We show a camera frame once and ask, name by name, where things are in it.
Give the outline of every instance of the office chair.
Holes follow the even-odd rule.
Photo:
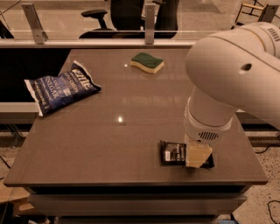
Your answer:
[[[155,23],[155,38],[170,39],[178,30],[177,9],[179,0],[154,0],[159,4],[157,20]],[[142,18],[144,0],[111,0],[111,20],[115,27],[106,26],[104,16],[106,10],[88,10],[81,13],[85,18],[98,19],[100,27],[88,31],[80,36],[80,39],[104,39],[104,38],[144,38],[145,22]]]

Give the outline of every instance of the sponge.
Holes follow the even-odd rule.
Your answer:
[[[140,52],[131,59],[130,65],[139,67],[148,74],[155,74],[164,66],[164,60],[155,58],[146,52]]]

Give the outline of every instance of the snack bag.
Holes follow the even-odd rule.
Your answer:
[[[71,71],[61,73],[58,77],[44,76],[36,80],[24,81],[38,105],[40,116],[77,102],[102,89],[93,82],[88,70],[77,61],[73,62]]]

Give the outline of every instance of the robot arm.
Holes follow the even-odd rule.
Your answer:
[[[280,31],[255,23],[210,35],[192,47],[186,71],[194,90],[185,109],[186,134],[210,144],[242,109],[280,129]]]

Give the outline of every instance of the desk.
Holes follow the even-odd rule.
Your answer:
[[[159,140],[185,141],[188,50],[142,50],[164,59],[156,75],[130,66],[140,51],[69,54],[62,70],[83,63],[102,91],[37,118],[4,181],[25,187],[45,215],[209,218],[232,213],[246,190],[268,182],[236,117],[213,146],[213,169],[161,165]]]

